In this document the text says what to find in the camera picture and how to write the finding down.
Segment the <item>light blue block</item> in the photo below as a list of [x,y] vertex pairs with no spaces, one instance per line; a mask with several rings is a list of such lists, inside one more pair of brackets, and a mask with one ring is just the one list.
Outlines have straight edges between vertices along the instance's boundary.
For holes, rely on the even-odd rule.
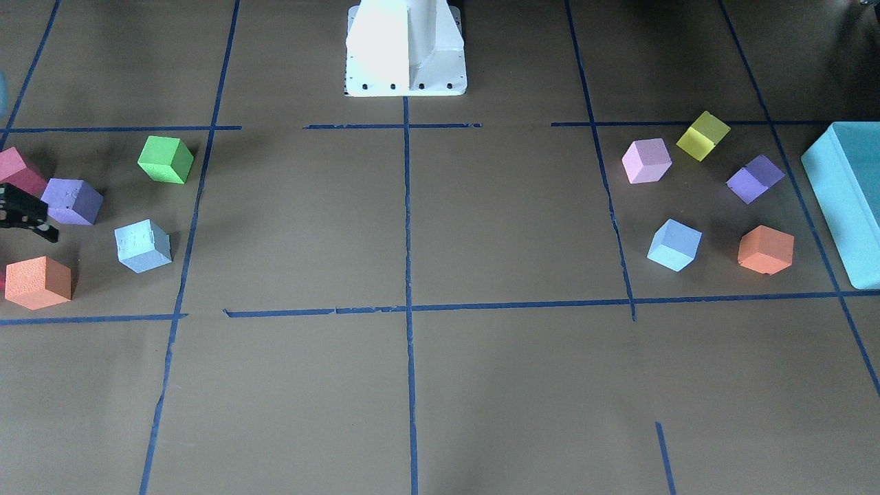
[[117,257],[132,272],[172,263],[170,237],[151,219],[114,229]]
[[647,258],[673,272],[681,272],[696,257],[702,232],[675,219],[667,219],[656,231]]

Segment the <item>dark red foam block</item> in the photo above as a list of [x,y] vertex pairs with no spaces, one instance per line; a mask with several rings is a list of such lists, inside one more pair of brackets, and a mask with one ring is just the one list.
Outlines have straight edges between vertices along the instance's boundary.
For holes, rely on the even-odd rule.
[[1,153],[1,182],[10,183],[38,199],[48,185],[48,179],[41,169],[15,147]]

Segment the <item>purple foam block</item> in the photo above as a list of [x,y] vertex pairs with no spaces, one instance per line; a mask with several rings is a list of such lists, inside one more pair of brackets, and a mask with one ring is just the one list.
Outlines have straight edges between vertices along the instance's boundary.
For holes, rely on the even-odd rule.
[[726,185],[745,204],[751,204],[782,181],[785,173],[766,155],[758,155],[732,175]]
[[93,226],[103,197],[86,181],[52,178],[41,195],[47,215],[58,223]]

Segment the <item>orange foam block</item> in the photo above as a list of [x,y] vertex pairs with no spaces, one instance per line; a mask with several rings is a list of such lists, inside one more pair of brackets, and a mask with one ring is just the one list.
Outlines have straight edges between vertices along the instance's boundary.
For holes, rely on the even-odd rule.
[[795,237],[786,232],[759,225],[742,236],[738,264],[761,274],[776,274],[792,266]]
[[47,256],[6,267],[4,298],[30,310],[72,300],[72,271]]

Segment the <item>green foam block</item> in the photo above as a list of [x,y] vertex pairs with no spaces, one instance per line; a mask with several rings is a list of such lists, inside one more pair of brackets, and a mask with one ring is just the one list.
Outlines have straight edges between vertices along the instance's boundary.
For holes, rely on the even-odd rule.
[[186,183],[194,156],[182,139],[176,137],[147,137],[136,160],[141,169],[155,182]]

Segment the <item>pink foam block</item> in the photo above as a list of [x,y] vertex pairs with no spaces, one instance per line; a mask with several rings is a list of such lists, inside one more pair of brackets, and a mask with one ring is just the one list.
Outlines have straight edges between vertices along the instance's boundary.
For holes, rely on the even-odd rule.
[[657,182],[672,167],[663,138],[632,141],[621,159],[629,183]]

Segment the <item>yellow foam block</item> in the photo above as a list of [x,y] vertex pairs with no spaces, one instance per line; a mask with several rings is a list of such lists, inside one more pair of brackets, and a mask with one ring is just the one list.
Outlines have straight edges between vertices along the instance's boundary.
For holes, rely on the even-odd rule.
[[692,159],[702,162],[730,132],[730,126],[703,111],[676,141],[676,146]]

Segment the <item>teal plastic bin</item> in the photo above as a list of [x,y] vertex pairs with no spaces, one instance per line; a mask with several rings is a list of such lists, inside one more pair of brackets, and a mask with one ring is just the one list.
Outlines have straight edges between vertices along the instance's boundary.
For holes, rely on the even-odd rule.
[[849,282],[879,288],[879,123],[834,122],[802,165]]

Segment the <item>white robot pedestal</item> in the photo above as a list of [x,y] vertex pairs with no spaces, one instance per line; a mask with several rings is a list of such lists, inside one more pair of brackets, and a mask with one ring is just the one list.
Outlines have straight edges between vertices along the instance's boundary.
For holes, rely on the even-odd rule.
[[349,8],[344,89],[356,98],[446,97],[468,88],[464,24],[447,1]]

